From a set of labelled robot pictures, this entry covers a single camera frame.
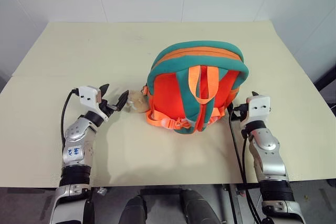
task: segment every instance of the white label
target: white label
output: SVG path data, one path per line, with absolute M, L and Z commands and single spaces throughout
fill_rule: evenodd
M 82 160 L 84 158 L 82 146 L 71 146 L 68 147 L 67 160 L 75 161 Z

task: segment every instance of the robotic hand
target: robotic hand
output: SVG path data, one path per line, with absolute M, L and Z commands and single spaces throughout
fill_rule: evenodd
M 120 111 L 127 102 L 128 91 L 124 92 L 116 105 L 102 99 L 108 84 L 100 88 L 82 86 L 73 89 L 62 111 L 61 138 L 63 164 L 59 187 L 51 212 L 50 224 L 92 224 L 95 221 L 91 200 L 90 170 L 93 157 L 93 140 L 98 127 L 107 122 L 114 111 Z M 63 135 L 63 119 L 67 103 L 72 94 L 80 96 L 80 103 L 88 112 L 81 115 Z
M 262 195 L 262 210 L 267 216 L 262 224 L 306 224 L 299 204 L 294 200 L 285 164 L 280 157 L 279 141 L 266 128 L 270 97 L 253 92 L 245 104 L 234 108 L 240 112 L 240 128 L 249 140 L 254 169 Z

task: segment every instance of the white wall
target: white wall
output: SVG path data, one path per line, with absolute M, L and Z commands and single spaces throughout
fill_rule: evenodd
M 336 63 L 335 0 L 0 0 L 0 77 L 10 78 L 48 21 L 265 19 L 312 81 Z

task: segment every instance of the orange backpack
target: orange backpack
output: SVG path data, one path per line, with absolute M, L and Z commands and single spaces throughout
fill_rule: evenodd
M 144 94 L 147 122 L 182 134 L 203 131 L 225 114 L 248 76 L 241 51 L 220 41 L 189 41 L 155 59 Z

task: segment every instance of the beige table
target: beige table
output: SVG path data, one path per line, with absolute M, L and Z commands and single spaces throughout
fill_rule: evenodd
M 50 23 L 0 95 L 0 186 L 57 187 L 59 121 L 73 87 L 110 83 L 107 98 L 140 89 L 165 47 L 188 40 L 238 46 L 250 70 L 235 103 L 252 90 L 271 96 L 268 127 L 281 142 L 291 180 L 336 177 L 336 121 L 270 22 Z M 72 98 L 65 125 L 84 113 Z M 235 123 L 239 148 L 242 139 Z M 255 182 L 247 155 L 247 177 Z M 241 182 L 227 117 L 180 135 L 148 125 L 144 114 L 113 115 L 97 135 L 94 186 Z

